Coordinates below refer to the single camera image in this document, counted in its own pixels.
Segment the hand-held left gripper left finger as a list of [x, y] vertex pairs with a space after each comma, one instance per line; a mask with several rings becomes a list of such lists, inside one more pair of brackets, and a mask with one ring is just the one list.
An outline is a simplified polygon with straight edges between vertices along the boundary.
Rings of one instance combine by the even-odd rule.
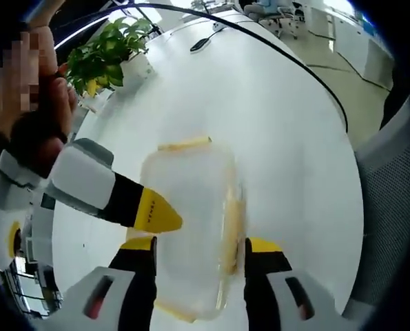
[[149, 330], [155, 299], [156, 237], [132, 238], [67, 291], [55, 329]]

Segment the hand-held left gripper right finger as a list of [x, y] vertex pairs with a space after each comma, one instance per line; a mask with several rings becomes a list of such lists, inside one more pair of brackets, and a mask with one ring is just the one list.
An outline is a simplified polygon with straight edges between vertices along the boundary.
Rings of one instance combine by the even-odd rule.
[[244, 300], [249, 330], [344, 330], [334, 298], [283, 250], [259, 238], [245, 240]]

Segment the person's right hand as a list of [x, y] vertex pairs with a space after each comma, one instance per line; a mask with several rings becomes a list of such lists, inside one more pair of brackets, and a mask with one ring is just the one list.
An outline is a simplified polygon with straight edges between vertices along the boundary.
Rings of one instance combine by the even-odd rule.
[[76, 93], [58, 66], [49, 27], [0, 31], [0, 155], [46, 178], [68, 141]]

